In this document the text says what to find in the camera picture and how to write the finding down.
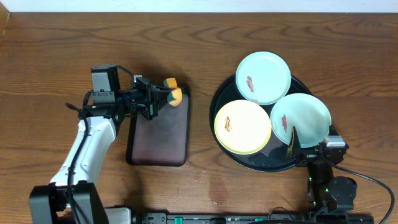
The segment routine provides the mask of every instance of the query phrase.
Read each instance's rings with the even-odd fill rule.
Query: wooden table
[[[31,222],[30,191],[49,182],[76,136],[76,113],[64,104],[81,104],[92,88],[90,67],[101,63],[155,83],[176,77],[192,90],[185,165],[129,166],[125,120],[99,178],[104,206],[181,213],[310,208],[306,169],[254,172],[229,159],[211,134],[213,94],[257,51],[279,54],[329,107],[350,145],[340,165],[398,193],[396,14],[15,13],[0,47],[0,222]],[[120,79],[126,88],[129,77]],[[384,216],[386,190],[335,175],[357,181],[355,213],[376,222]],[[396,211],[388,223],[395,222]]]

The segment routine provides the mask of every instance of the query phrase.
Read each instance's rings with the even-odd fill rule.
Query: red print
[[[252,79],[251,79],[250,76],[248,76],[248,80],[246,81],[246,83],[248,84],[248,87],[249,87],[250,91],[251,91],[252,93],[254,93],[253,81],[252,81]]]
[[[227,130],[227,132],[230,132],[230,129],[232,129],[231,127],[231,120],[229,120],[229,117],[225,118],[225,130]]]
[[[285,132],[287,133],[287,122],[286,122],[286,115],[282,117],[282,125],[284,126]]]

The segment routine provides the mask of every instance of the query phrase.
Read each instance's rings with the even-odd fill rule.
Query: white plate
[[[296,127],[302,148],[316,146],[329,133],[331,117],[328,108],[316,97],[295,93],[279,100],[271,111],[272,130],[285,144],[290,143]]]
[[[236,71],[236,85],[247,100],[269,105],[284,97],[292,76],[286,62],[270,52],[248,55]]]
[[[216,115],[214,130],[224,148],[243,155],[260,151],[272,132],[267,112],[248,100],[224,105]]]

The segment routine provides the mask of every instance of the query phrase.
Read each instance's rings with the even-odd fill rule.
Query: black round tray
[[[286,95],[293,93],[306,93],[312,95],[311,91],[298,78],[292,75],[292,82]],[[295,159],[286,157],[288,145],[279,140],[274,132],[271,133],[271,137],[263,149],[250,155],[235,154],[228,151],[220,144],[214,132],[214,120],[217,112],[225,104],[234,100],[245,100],[236,86],[235,75],[229,77],[218,88],[210,105],[211,132],[213,133],[218,146],[225,152],[225,154],[246,168],[262,172],[278,172],[295,167]],[[271,110],[274,105],[275,104],[271,104],[261,107],[268,115],[271,115]]]

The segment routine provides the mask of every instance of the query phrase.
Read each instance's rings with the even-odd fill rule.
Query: sponge
[[[182,101],[182,91],[181,88],[176,88],[169,93],[167,96],[167,102],[172,106],[178,106]]]
[[[163,86],[167,88],[176,88],[177,81],[175,81],[175,78],[167,78],[163,81]]]

